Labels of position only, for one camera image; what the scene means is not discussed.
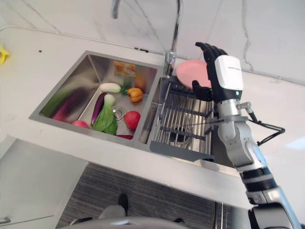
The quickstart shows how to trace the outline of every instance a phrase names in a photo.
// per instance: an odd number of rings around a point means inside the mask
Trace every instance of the red apple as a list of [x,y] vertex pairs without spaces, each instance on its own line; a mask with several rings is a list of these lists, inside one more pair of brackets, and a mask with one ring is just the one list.
[[72,123],[72,125],[76,125],[79,127],[89,128],[88,124],[83,120],[76,120]]
[[128,129],[135,130],[140,120],[140,113],[137,111],[129,111],[124,116],[124,122]]

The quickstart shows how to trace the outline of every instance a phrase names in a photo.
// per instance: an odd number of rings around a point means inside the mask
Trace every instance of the pink plate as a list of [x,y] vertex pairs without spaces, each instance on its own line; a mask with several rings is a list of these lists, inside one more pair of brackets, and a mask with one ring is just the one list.
[[177,77],[179,81],[187,88],[192,89],[192,81],[197,80],[200,86],[210,87],[211,81],[208,79],[206,63],[198,60],[189,60],[182,62],[177,67]]

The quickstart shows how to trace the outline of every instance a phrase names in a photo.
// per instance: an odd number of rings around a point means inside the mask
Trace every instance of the sink drain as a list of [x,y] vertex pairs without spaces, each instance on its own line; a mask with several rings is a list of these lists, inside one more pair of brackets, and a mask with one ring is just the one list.
[[121,106],[113,106],[112,112],[114,113],[114,117],[116,121],[122,120],[124,118],[124,115],[126,114],[125,108]]
[[179,125],[176,125],[175,128],[173,128],[172,130],[173,131],[169,133],[169,142],[171,145],[182,147],[183,145],[187,146],[191,142],[192,139],[184,135],[184,133],[192,132],[192,130],[189,127],[183,128],[183,127],[179,127]]

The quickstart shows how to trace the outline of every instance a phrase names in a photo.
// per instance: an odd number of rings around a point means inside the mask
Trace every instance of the robotic hand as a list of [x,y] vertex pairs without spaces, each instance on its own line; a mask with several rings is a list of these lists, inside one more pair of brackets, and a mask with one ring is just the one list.
[[195,96],[204,101],[213,100],[218,110],[218,136],[226,153],[240,173],[247,189],[249,202],[255,207],[248,211],[253,229],[301,229],[295,213],[282,189],[276,184],[264,156],[251,136],[241,109],[246,109],[252,121],[259,123],[249,102],[240,104],[243,79],[240,62],[222,49],[197,42],[207,62],[208,78],[212,88],[201,87],[193,81]]

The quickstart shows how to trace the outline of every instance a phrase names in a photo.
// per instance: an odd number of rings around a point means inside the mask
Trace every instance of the faucet spout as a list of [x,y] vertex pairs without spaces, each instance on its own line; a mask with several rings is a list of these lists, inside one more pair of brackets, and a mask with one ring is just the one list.
[[[120,0],[112,0],[111,5],[111,17],[114,19],[118,18],[118,9],[119,9]],[[174,64],[176,60],[176,49],[177,49],[177,40],[179,28],[182,20],[182,0],[177,0],[177,15],[175,29],[173,32],[173,41],[172,47],[170,50],[165,52],[165,62],[164,62],[164,74],[166,76],[171,76],[174,69]]]
[[119,9],[119,5],[120,5],[120,1],[121,0],[112,0],[112,4],[111,4],[111,17],[113,19],[117,19],[118,18],[118,9]]

